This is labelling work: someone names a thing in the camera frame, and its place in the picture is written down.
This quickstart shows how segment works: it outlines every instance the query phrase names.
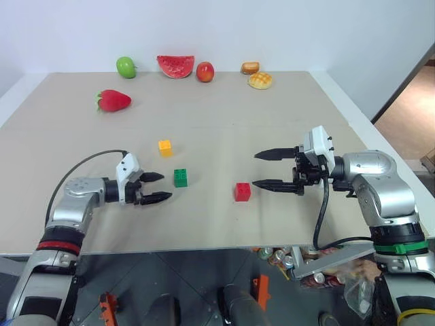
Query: green apple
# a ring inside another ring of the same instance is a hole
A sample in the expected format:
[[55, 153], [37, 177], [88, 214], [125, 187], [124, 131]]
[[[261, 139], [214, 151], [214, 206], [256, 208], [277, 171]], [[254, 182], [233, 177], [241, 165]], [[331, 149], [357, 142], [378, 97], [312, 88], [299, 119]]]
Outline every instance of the green apple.
[[127, 56], [122, 56], [116, 61], [116, 68], [120, 75], [124, 78], [136, 77], [136, 67], [133, 60]]

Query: red ring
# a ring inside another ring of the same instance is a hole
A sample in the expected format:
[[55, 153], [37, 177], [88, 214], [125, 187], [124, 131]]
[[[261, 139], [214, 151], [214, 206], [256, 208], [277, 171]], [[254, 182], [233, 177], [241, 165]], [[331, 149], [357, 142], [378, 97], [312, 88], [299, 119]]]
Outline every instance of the red ring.
[[76, 246], [75, 244], [72, 244], [72, 243], [69, 243], [69, 242], [64, 242], [64, 241], [44, 241], [44, 242], [40, 242], [38, 247], [36, 248], [36, 250], [51, 249], [51, 248], [67, 249], [67, 250], [73, 251], [77, 256], [80, 253], [80, 247], [79, 246]]

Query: yellow block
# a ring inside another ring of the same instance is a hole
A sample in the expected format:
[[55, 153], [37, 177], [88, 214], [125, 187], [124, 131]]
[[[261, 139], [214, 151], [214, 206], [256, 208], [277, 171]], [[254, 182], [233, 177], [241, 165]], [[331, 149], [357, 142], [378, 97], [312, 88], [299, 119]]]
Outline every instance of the yellow block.
[[172, 146], [170, 141], [158, 141], [158, 150], [164, 158], [172, 156]]

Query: toy block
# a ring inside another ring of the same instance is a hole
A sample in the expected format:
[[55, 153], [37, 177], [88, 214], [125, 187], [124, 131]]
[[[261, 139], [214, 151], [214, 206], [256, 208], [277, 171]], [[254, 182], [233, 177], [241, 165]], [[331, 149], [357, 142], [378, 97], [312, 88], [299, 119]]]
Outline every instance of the toy block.
[[176, 188], [188, 186], [188, 174], [185, 168], [174, 170], [174, 186]]
[[158, 150], [164, 158], [172, 156], [172, 146], [170, 141], [158, 141]]
[[251, 197], [251, 186], [248, 183], [236, 183], [234, 196], [236, 202], [247, 202]]

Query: can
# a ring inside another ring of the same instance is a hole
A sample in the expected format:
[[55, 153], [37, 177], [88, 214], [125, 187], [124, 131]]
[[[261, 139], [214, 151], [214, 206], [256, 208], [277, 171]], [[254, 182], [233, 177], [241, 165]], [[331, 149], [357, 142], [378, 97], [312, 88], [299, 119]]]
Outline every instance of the can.
[[321, 255], [330, 255], [331, 253], [335, 253], [337, 250], [339, 250], [339, 249], [331, 247], [331, 248], [321, 250], [320, 253], [321, 253]]
[[302, 252], [302, 256], [304, 257], [304, 259], [317, 259], [319, 257], [319, 251], [315, 250], [313, 246], [309, 246], [304, 249], [304, 251]]
[[325, 287], [341, 287], [345, 284], [346, 280], [343, 275], [327, 276], [325, 279]]
[[325, 276], [323, 273], [314, 273], [300, 280], [300, 286], [303, 288], [319, 289], [325, 287]]
[[287, 255], [290, 251], [292, 251], [292, 246], [282, 247], [281, 250]]
[[272, 247], [266, 247], [266, 248], [260, 248], [259, 251], [257, 251], [258, 258], [261, 260], [267, 260], [271, 255], [273, 255], [273, 248]]
[[284, 259], [284, 257], [284, 252], [278, 249], [269, 257], [268, 262], [270, 265], [278, 265]]
[[292, 256], [285, 256], [283, 261], [281, 262], [281, 265], [286, 269], [289, 270], [290, 268], [294, 267], [293, 257]]
[[294, 278], [294, 275], [293, 275], [293, 268], [290, 268], [290, 269], [286, 270], [286, 271], [285, 271], [285, 275], [287, 275], [287, 277], [288, 277], [290, 280], [296, 280], [296, 279]]

